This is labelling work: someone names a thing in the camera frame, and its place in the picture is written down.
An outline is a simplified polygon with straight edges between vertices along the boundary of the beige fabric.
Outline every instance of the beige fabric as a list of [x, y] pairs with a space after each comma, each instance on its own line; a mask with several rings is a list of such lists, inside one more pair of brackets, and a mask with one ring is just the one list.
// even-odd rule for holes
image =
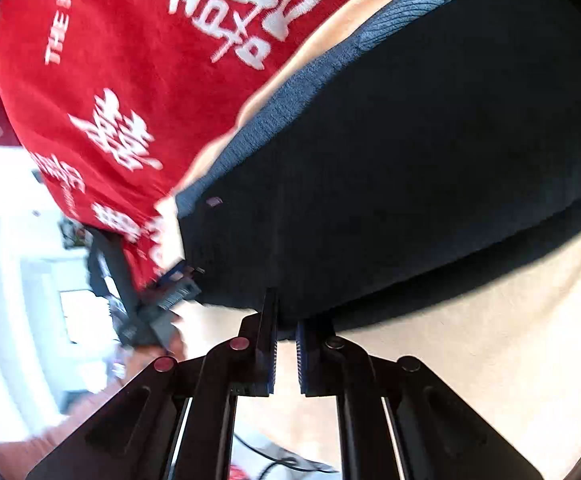
[[[191, 357], [237, 333], [243, 312], [190, 303]], [[374, 355], [422, 359], [545, 480], [581, 456], [581, 235], [543, 260], [414, 316], [345, 334]], [[299, 394], [295, 346], [280, 344], [276, 393], [238, 417], [312, 460], [339, 464], [333, 399]]]
[[[176, 212], [174, 195], [206, 174], [213, 162], [218, 158], [219, 153], [222, 152], [239, 128], [244, 126], [266, 104], [275, 90], [290, 76], [316, 57], [321, 56], [328, 49], [348, 38], [360, 25], [390, 1], [392, 0], [349, 0], [323, 22], [305, 40], [293, 57], [245, 102], [237, 116], [235, 126], [223, 136], [208, 143], [196, 156], [181, 182], [171, 191], [171, 195], [157, 203], [157, 210], [166, 219], [166, 230], [168, 232], [174, 231], [178, 233], [176, 219], [172, 216], [173, 212]], [[180, 241], [168, 241], [168, 244], [170, 245], [165, 245], [162, 253], [163, 268], [170, 267], [183, 257]]]

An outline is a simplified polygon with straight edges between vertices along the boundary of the blue patterned fabric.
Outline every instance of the blue patterned fabric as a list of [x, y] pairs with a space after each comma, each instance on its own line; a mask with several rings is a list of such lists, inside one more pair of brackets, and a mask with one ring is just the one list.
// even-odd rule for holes
[[337, 72], [387, 37], [451, 0], [393, 0], [353, 35], [290, 77], [270, 101], [231, 140], [208, 173], [176, 197], [178, 215], [193, 211], [196, 200], [222, 175], [266, 145], [304, 110]]

